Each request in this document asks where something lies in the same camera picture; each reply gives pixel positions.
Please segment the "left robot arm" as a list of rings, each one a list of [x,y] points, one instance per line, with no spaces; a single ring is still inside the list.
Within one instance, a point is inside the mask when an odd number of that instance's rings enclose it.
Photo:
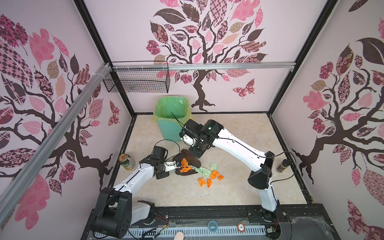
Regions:
[[[173,160],[167,162],[168,150],[154,146],[151,154],[138,163],[138,168],[120,184],[101,190],[94,213],[91,217],[90,230],[105,237],[123,238],[131,225],[143,221],[150,225],[155,221],[155,204],[148,201],[133,202],[134,196],[152,177],[166,178],[170,172],[181,166]]]

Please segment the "dark brown dustpan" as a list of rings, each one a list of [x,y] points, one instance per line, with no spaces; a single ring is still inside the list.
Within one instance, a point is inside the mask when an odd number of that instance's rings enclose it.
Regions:
[[[177,161],[177,168],[175,169],[175,173],[178,176],[190,176],[197,174],[197,171],[193,169],[193,166],[189,165],[189,162],[185,158],[181,158],[181,160]]]

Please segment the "dark brown hand brush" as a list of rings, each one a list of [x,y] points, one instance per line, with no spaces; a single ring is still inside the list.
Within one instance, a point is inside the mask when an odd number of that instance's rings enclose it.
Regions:
[[[185,158],[190,166],[200,168],[202,166],[199,159],[197,159],[193,154],[191,154],[188,150],[183,149],[181,151],[181,158]]]

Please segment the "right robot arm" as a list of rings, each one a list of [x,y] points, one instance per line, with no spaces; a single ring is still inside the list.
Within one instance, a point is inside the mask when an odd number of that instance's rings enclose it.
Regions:
[[[277,155],[259,151],[232,135],[223,125],[215,120],[208,120],[204,125],[189,119],[182,124],[180,138],[189,146],[188,153],[199,159],[210,148],[218,147],[244,163],[251,173],[248,183],[258,190],[261,198],[262,213],[273,215],[278,207],[272,178],[272,167]]]

